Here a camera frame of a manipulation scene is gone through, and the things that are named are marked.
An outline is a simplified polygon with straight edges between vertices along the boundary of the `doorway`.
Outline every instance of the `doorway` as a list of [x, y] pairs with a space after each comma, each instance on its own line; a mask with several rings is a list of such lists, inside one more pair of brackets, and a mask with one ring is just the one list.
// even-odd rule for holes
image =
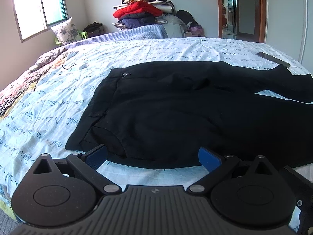
[[219, 38], [264, 43], [266, 0], [218, 0]]

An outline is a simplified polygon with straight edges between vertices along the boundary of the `blue blanket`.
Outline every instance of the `blue blanket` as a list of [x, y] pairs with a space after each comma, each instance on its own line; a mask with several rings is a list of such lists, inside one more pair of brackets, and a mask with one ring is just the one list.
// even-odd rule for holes
[[76, 48], [82, 45], [100, 44], [104, 42], [130, 41], [140, 39], [166, 39], [168, 35], [162, 25], [141, 26], [120, 32], [108, 33], [87, 40], [82, 40], [66, 45], [65, 47]]

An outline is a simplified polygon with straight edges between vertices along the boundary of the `black cable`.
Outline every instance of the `black cable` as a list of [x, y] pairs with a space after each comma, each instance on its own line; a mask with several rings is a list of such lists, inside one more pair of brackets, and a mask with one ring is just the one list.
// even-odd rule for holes
[[62, 65], [62, 68], [65, 69], [65, 70], [69, 70], [69, 69], [71, 69], [74, 65], [76, 65], [76, 63], [73, 64], [70, 68], [64, 68], [64, 64], [63, 64], [63, 65]]

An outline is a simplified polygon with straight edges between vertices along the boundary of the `patterned blanket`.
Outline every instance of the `patterned blanket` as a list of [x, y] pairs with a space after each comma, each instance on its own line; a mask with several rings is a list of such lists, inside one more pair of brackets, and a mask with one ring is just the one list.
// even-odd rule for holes
[[12, 82], [0, 93], [0, 117], [4, 116], [8, 108], [12, 106], [18, 97], [23, 94], [32, 83], [38, 81], [55, 65], [55, 63], [64, 59], [68, 55], [68, 52], [65, 52], [66, 50], [67, 49], [62, 49], [61, 54], [58, 54], [57, 57], [51, 58], [53, 61], [42, 66], [40, 69], [34, 72], [30, 72], [29, 70], [24, 72], [17, 80]]

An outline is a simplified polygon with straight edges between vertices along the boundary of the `black bag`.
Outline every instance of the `black bag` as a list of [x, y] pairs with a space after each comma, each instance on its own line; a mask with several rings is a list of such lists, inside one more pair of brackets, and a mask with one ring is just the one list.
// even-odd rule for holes
[[199, 25], [188, 11], [179, 10], [176, 13], [176, 17], [180, 18], [186, 24], [188, 29], [189, 27], [194, 27], [194, 26]]
[[103, 24], [97, 23], [97, 22], [93, 22], [91, 25], [87, 26], [83, 32], [87, 32], [88, 37], [95, 37], [95, 36], [99, 36], [102, 34], [105, 34], [105, 29]]

